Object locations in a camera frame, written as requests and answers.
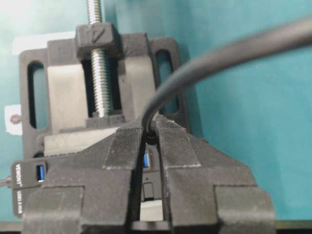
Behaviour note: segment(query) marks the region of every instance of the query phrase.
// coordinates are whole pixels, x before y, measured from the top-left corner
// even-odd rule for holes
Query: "square nut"
[[[119,34],[112,23],[79,25],[76,28],[77,57],[88,58],[93,49],[105,49],[110,57],[119,57]]]

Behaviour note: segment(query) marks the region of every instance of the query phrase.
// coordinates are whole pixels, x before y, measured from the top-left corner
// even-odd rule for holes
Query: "white paper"
[[[20,104],[4,107],[4,121],[5,121],[5,129],[6,129],[7,133],[10,133],[12,135],[21,136],[23,134],[21,122],[18,124],[13,124],[11,122],[11,117],[13,115],[20,115],[21,116]]]
[[[75,31],[15,37],[12,44],[12,55],[19,55],[25,50],[46,48],[47,42],[50,40],[70,39],[74,37]]]

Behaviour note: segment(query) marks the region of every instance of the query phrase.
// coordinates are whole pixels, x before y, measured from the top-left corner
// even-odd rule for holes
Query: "small switch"
[[[154,190],[152,183],[143,184],[144,200],[153,200],[154,199]]]

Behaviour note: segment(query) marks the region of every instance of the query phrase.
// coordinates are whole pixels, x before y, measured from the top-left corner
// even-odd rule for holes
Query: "usb port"
[[[144,166],[144,168],[149,167],[149,166],[150,166],[149,164],[150,164],[150,162],[149,162],[149,159],[148,159],[148,154],[145,153],[145,154],[144,154],[144,160],[143,160],[143,166]]]
[[[37,181],[43,182],[44,181],[44,166],[37,165]]]

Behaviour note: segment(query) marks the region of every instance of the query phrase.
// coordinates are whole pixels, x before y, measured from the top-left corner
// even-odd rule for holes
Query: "teal wall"
[[[3,119],[4,106],[19,103],[13,38],[87,22],[84,0],[10,2],[0,8],[0,178],[22,157],[21,137],[5,133]],[[106,19],[121,33],[172,36],[182,62],[311,12],[310,0],[105,0]],[[311,48],[257,60],[186,92],[193,134],[249,165],[281,220],[312,219],[311,60]],[[0,194],[0,220],[12,220],[11,192]]]

